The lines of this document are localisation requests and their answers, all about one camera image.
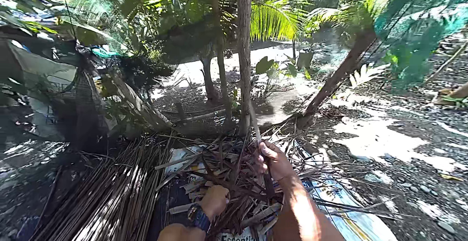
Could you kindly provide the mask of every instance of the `wristwatch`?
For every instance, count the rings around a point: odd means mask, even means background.
[[[200,228],[206,233],[210,230],[211,222],[199,204],[194,203],[190,207],[188,218],[191,222],[191,226]]]

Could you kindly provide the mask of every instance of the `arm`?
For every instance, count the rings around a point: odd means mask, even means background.
[[[284,206],[273,228],[273,239],[344,241],[341,233],[311,200],[286,155],[267,142],[260,143],[259,148],[271,159],[269,165],[272,178],[278,181],[284,193]],[[267,166],[261,155],[257,156],[256,162],[259,171],[265,172]]]
[[[215,216],[221,214],[229,202],[226,195],[229,190],[216,185],[208,189],[202,199],[201,207],[210,222]],[[159,234],[158,241],[204,241],[205,231],[197,227],[185,227],[182,224],[166,226]]]

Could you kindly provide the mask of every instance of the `pebble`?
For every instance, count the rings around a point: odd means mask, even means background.
[[[418,206],[416,203],[414,203],[414,202],[406,202],[406,203],[407,203],[409,206],[412,206],[412,207],[414,207],[414,208],[419,208],[419,206]]]
[[[467,204],[467,202],[461,200],[461,199],[456,199],[455,202],[459,203],[459,204]]]
[[[420,185],[419,189],[423,190],[423,192],[425,192],[425,193],[430,193],[430,189],[427,188],[425,185]]]
[[[16,234],[18,233],[18,229],[13,229],[11,230],[10,232],[8,232],[7,236],[16,236]]]
[[[366,174],[366,176],[364,176],[364,179],[371,183],[383,183],[383,180],[381,178],[378,178],[373,174]]]
[[[10,209],[6,210],[3,214],[11,214],[15,210],[16,206],[11,207]]]
[[[381,156],[381,158],[383,158],[383,159],[393,159],[393,156],[388,154],[388,153],[385,153],[383,156]]]
[[[442,221],[439,221],[437,223],[438,226],[440,226],[441,228],[443,228],[444,230],[446,230],[447,232],[451,233],[451,234],[454,234],[455,233],[455,229],[453,229],[452,226],[450,226],[448,223],[446,222],[442,222]]]
[[[18,181],[15,181],[15,180],[5,182],[4,184],[2,184],[0,186],[0,191],[3,190],[3,189],[6,189],[8,187],[15,186],[16,184],[18,184]]]
[[[332,157],[335,157],[335,158],[338,157],[332,150],[327,150],[327,154],[328,154],[329,156],[332,156]]]
[[[367,156],[355,155],[354,158],[356,158],[358,161],[361,161],[361,162],[371,162],[371,159]]]

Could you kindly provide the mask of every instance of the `watch strap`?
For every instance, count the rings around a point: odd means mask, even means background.
[[[203,212],[202,207],[199,204],[196,204],[197,210],[195,217],[192,221],[192,225],[196,228],[200,228],[201,230],[205,231],[208,233],[208,230],[210,230],[211,222],[208,216]]]

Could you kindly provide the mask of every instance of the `green netting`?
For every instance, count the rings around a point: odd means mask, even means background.
[[[129,42],[129,26],[119,9],[125,0],[60,0],[68,8],[61,19],[73,24],[76,37],[84,45],[107,44],[110,51],[125,53]]]
[[[393,66],[395,87],[420,83],[425,62],[438,43],[468,22],[468,0],[391,0],[374,22],[374,29],[398,59]]]

